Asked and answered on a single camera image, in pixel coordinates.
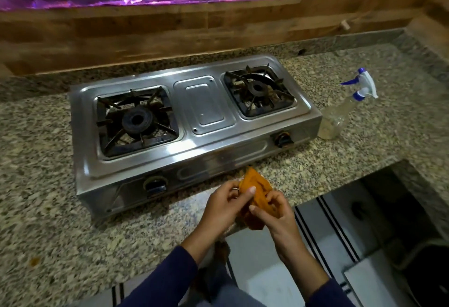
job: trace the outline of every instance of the floor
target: floor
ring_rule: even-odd
[[[356,201],[369,207],[382,238],[393,239],[388,222],[364,186],[356,181],[294,208],[303,241],[356,307],[412,306],[410,299],[396,289],[370,225],[352,213],[351,205]],[[228,272],[240,289],[267,307],[305,305],[266,228],[242,230],[229,236],[227,242],[231,248]],[[116,306],[147,276],[137,276],[70,307]],[[380,296],[379,300],[370,294]]]

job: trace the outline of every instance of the stainless steel gas stove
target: stainless steel gas stove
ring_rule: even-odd
[[[269,55],[70,92],[77,196],[103,218],[316,137],[321,114]]]

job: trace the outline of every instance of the white tile floor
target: white tile floor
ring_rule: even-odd
[[[364,202],[369,207],[376,224],[381,226],[384,239],[393,237],[387,221],[379,214],[375,202],[360,182],[345,185],[295,207],[295,215],[309,251],[328,274],[340,283],[347,296],[358,307],[362,304],[347,283],[344,272],[360,263],[379,246],[369,225],[353,216],[351,205],[355,201]],[[229,236],[227,242],[231,248],[229,263],[240,289],[267,307],[304,306],[304,300],[278,258],[266,228],[262,231],[242,230]],[[147,276],[148,274],[137,276],[72,306],[113,307],[120,303],[121,295],[128,296]]]

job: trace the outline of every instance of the burner cap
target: burner cap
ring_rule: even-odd
[[[123,129],[129,135],[138,135],[153,123],[153,114],[143,106],[136,106],[127,111],[122,118]]]
[[[248,90],[256,97],[265,97],[268,95],[268,86],[258,80],[250,81]]]

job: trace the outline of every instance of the granite countertop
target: granite countertop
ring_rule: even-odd
[[[351,94],[358,67],[379,99],[351,114],[340,138],[316,139],[254,164],[292,205],[407,158],[449,203],[449,91],[391,44],[280,60],[322,109]],[[65,94],[0,103],[0,296],[59,306],[148,272],[196,226],[212,179],[94,227],[75,197]]]

